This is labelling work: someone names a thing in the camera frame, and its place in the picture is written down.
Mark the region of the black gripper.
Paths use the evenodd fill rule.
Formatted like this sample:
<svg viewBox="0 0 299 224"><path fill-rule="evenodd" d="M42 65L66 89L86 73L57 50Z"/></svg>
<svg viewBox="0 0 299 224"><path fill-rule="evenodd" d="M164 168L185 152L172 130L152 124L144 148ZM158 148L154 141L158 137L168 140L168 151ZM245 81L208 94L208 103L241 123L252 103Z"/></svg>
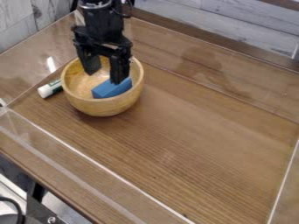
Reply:
<svg viewBox="0 0 299 224"><path fill-rule="evenodd" d="M124 36L120 8L82 8L84 25L73 25L73 45L84 71L92 75L100 68L98 55L109 57L109 81L120 84L129 75L132 42Z"/></svg>

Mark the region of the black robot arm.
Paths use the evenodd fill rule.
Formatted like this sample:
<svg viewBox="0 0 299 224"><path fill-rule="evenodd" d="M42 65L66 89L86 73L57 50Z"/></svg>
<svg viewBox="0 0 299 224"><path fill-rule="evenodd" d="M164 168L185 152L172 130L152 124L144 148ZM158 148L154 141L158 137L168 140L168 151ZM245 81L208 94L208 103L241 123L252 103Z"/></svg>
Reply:
<svg viewBox="0 0 299 224"><path fill-rule="evenodd" d="M108 58L109 81L118 84L129 75L132 42L124 36L121 0L78 0L84 25L73 25L73 45L88 75L101 68L100 57Z"/></svg>

